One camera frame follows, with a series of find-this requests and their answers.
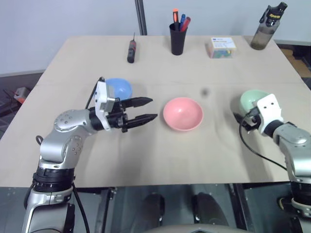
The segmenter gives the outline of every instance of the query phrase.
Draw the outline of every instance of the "marker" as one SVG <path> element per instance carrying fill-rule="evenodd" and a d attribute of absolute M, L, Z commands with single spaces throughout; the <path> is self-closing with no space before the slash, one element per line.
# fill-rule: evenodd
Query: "marker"
<path fill-rule="evenodd" d="M 173 9 L 173 20 L 175 25 L 175 31 L 179 31 L 179 23 L 178 23 L 178 9 Z"/>
<path fill-rule="evenodd" d="M 186 17 L 185 14 L 182 14 L 182 15 L 181 15 L 180 24 L 179 24 L 179 30 L 180 30 L 180 31 L 181 31 L 181 28 L 182 28 L 182 26 L 183 26 L 183 24 L 184 24 L 185 17 Z"/>
<path fill-rule="evenodd" d="M 184 31 L 187 29 L 187 27 L 188 27 L 190 21 L 191 21 L 191 18 L 190 18 L 190 17 L 187 17 L 186 20 L 185 20 L 185 22 L 184 22 L 184 24 L 183 24 L 183 26 L 182 26 L 182 28 L 181 28 L 181 32 L 184 32 Z"/>

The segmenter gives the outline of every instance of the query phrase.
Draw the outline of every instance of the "wooden table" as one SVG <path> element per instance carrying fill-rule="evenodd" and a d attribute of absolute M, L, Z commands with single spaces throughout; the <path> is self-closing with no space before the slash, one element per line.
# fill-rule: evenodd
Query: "wooden table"
<path fill-rule="evenodd" d="M 0 186 L 30 185 L 39 159 L 35 136 L 45 137 L 63 111 L 84 108 L 100 76 L 125 78 L 133 97 L 154 99 L 128 109 L 130 118 L 159 116 L 127 133 L 102 131 L 89 137 L 76 168 L 78 187 L 288 180 L 284 170 L 242 145 L 232 114 L 244 91 L 261 89 L 276 95 L 286 121 L 311 131 L 311 92 L 273 41 L 256 51 L 249 37 L 233 36 L 235 57 L 210 59 L 208 36 L 187 36 L 181 56 L 170 53 L 169 37 L 138 36 L 136 60 L 129 64 L 130 39 L 78 36 L 63 45 L 0 141 Z M 205 117 L 199 128 L 180 133 L 166 125 L 162 110 L 175 97 L 200 103 Z M 284 164 L 272 139 L 258 132 L 245 137 L 258 152 Z"/>

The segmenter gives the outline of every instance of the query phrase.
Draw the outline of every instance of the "label on box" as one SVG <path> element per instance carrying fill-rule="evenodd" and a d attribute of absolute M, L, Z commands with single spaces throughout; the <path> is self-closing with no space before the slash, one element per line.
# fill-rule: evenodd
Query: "label on box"
<path fill-rule="evenodd" d="M 235 50 L 237 48 L 231 37 L 212 37 L 211 41 L 212 41 L 213 47 L 215 49 L 233 49 L 233 50 Z"/>

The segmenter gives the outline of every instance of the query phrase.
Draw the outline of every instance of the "green bowl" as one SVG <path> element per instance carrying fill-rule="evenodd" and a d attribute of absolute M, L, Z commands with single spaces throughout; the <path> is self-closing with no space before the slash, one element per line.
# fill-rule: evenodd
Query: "green bowl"
<path fill-rule="evenodd" d="M 246 115 L 246 113 L 254 108 L 253 102 L 258 101 L 259 99 L 262 99 L 267 95 L 268 93 L 260 90 L 245 91 L 240 98 L 240 112 L 242 116 Z"/>

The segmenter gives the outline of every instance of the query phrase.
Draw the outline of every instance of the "screwdriver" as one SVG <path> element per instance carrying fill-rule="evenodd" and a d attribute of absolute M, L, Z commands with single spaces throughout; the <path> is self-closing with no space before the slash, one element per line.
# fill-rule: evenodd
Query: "screwdriver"
<path fill-rule="evenodd" d="M 135 51 L 136 51 L 136 42 L 135 42 L 135 33 L 134 33 L 133 40 L 130 41 L 130 45 L 128 47 L 127 61 L 129 63 L 134 63 Z"/>

